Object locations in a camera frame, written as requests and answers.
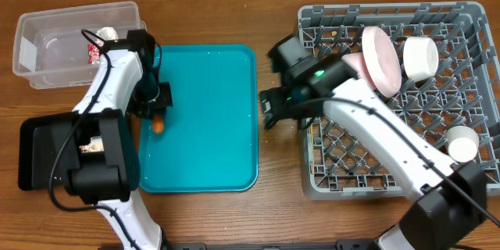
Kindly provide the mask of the small white cup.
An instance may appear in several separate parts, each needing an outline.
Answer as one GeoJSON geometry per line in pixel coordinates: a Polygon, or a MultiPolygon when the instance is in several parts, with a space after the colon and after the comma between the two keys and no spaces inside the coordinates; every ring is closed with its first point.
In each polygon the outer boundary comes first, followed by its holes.
{"type": "Polygon", "coordinates": [[[459,163],[473,160],[479,148],[479,136],[476,131],[467,126],[455,126],[445,133],[448,143],[448,155],[459,163]]]}

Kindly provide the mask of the orange carrot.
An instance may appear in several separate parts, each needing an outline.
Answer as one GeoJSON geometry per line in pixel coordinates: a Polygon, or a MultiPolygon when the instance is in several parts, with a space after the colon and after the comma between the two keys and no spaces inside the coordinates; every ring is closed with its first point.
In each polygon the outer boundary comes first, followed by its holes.
{"type": "Polygon", "coordinates": [[[165,129],[163,116],[155,114],[152,119],[152,131],[155,134],[161,134],[165,129]]]}

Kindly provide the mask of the white round plate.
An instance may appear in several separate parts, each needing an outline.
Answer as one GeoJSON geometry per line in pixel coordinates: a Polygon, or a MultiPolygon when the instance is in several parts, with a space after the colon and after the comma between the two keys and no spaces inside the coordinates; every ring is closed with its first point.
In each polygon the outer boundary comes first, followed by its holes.
{"type": "Polygon", "coordinates": [[[387,98],[402,85],[402,72],[394,45],[379,27],[366,27],[362,33],[362,53],[376,89],[387,98]]]}

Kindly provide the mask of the foil ball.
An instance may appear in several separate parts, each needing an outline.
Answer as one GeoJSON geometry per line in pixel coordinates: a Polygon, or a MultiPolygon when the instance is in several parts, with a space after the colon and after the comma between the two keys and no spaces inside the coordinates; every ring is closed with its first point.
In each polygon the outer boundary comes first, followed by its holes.
{"type": "Polygon", "coordinates": [[[97,31],[100,41],[115,41],[119,39],[118,33],[113,27],[103,27],[97,31]]]}

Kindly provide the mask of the red snack wrapper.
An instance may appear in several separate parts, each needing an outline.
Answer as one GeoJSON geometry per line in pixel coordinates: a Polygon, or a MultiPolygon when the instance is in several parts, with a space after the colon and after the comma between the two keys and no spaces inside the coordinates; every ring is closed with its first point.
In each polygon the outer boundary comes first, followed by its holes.
{"type": "Polygon", "coordinates": [[[88,53],[88,64],[96,65],[100,63],[100,55],[99,50],[93,44],[87,45],[87,53],[88,53]]]}

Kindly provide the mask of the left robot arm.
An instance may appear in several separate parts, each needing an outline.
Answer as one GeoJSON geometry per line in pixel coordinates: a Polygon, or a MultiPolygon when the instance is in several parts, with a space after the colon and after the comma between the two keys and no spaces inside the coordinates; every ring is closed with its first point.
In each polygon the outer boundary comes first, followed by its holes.
{"type": "Polygon", "coordinates": [[[125,249],[169,249],[138,191],[141,169],[127,121],[128,113],[161,121],[173,104],[170,84],[159,79],[161,47],[144,29],[113,40],[81,33],[98,49],[100,67],[73,120],[52,125],[49,198],[68,213],[101,213],[125,249]]]}

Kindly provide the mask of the teal serving tray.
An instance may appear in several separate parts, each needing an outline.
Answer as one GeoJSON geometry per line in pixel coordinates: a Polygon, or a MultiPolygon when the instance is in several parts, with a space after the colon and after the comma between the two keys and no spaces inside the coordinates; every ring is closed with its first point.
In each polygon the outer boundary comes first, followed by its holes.
{"type": "Polygon", "coordinates": [[[164,45],[173,104],[161,134],[142,120],[140,186],[152,194],[246,191],[259,173],[255,53],[246,45],[164,45]]]}

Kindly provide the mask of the pink bowl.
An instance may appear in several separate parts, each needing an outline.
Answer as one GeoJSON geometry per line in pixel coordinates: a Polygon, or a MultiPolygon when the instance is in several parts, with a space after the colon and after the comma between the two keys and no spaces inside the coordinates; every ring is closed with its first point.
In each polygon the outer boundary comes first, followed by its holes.
{"type": "Polygon", "coordinates": [[[341,58],[357,72],[359,78],[364,79],[370,85],[373,84],[361,52],[346,54],[341,58]]]}

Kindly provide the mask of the white bowl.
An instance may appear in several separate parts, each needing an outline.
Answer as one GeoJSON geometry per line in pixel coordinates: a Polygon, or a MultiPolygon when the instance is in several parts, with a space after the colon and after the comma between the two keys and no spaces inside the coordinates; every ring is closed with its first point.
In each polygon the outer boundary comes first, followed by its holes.
{"type": "Polygon", "coordinates": [[[428,37],[408,37],[403,49],[403,66],[407,77],[415,82],[433,77],[438,70],[439,54],[428,37]]]}

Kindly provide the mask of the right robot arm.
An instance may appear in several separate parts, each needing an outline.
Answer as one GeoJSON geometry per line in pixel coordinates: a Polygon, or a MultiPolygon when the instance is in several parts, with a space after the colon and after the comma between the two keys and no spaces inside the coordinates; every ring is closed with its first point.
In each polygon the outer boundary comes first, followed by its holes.
{"type": "Polygon", "coordinates": [[[288,35],[268,52],[281,85],[261,91],[265,128],[325,116],[357,138],[389,170],[412,203],[393,226],[359,241],[361,249],[450,249],[485,220],[488,178],[474,161],[458,163],[421,138],[338,55],[309,54],[288,35]]]}

